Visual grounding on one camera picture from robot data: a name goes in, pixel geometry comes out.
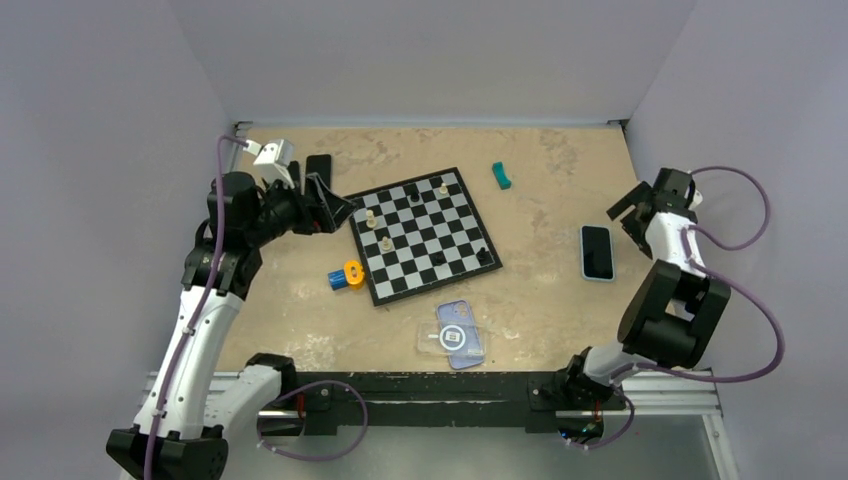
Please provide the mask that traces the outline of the black phone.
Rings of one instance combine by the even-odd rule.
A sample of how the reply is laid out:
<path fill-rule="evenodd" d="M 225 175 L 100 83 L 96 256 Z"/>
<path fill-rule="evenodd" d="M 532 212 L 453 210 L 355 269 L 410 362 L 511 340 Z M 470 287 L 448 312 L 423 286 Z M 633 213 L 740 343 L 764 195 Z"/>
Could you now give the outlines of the black phone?
<path fill-rule="evenodd" d="M 287 170 L 292 179 L 294 189 L 300 191 L 302 189 L 300 163 L 296 160 L 292 160 L 289 163 Z"/>

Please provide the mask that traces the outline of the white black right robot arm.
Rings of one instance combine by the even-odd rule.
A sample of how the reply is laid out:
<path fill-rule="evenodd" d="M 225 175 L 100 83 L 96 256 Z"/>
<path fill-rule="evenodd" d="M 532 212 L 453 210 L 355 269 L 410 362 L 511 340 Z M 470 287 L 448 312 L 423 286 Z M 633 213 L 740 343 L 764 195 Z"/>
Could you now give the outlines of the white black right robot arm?
<path fill-rule="evenodd" d="M 651 367 L 692 368 L 729 302 L 729 285 L 695 268 L 693 176 L 662 168 L 607 209 L 653 265 L 625 309 L 615 340 L 588 347 L 556 372 L 554 391 L 571 405 L 604 402 L 621 382 Z"/>

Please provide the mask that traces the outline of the lilac phone case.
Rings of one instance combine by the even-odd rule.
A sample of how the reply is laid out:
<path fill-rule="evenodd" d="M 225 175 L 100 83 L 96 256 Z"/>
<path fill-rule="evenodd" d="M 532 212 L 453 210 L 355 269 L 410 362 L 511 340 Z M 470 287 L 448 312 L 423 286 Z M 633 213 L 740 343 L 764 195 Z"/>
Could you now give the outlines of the lilac phone case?
<path fill-rule="evenodd" d="M 457 322 L 471 324 L 477 327 L 470 304 L 465 300 L 458 300 L 439 305 L 436 308 L 438 321 L 442 324 Z M 465 370 L 482 365 L 484 357 L 456 358 L 448 357 L 448 363 L 453 370 Z"/>

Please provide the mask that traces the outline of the clear magsafe phone case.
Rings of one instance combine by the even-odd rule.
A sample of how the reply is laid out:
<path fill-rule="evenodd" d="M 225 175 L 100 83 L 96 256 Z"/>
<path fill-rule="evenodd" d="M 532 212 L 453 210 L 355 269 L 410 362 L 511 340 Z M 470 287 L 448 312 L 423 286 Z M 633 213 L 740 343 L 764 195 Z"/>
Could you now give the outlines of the clear magsafe phone case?
<path fill-rule="evenodd" d="M 474 325 L 433 321 L 418 326 L 415 349 L 424 355 L 471 358 L 484 357 L 487 344 L 483 332 Z"/>

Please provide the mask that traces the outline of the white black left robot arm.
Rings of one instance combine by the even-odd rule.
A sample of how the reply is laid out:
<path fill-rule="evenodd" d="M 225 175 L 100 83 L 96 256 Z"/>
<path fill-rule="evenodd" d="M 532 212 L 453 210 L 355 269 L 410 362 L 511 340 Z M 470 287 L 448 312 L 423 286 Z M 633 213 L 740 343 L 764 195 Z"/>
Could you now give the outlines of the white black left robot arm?
<path fill-rule="evenodd" d="M 207 206 L 154 385 L 131 427 L 107 440 L 107 454 L 134 479 L 219 479 L 232 439 L 260 408 L 295 402 L 294 362 L 276 354 L 254 355 L 221 396 L 208 396 L 224 341 L 262 266 L 261 248 L 288 232 L 331 234 L 356 209 L 315 173 L 288 188 L 280 180 L 260 186 L 240 171 L 212 181 Z"/>

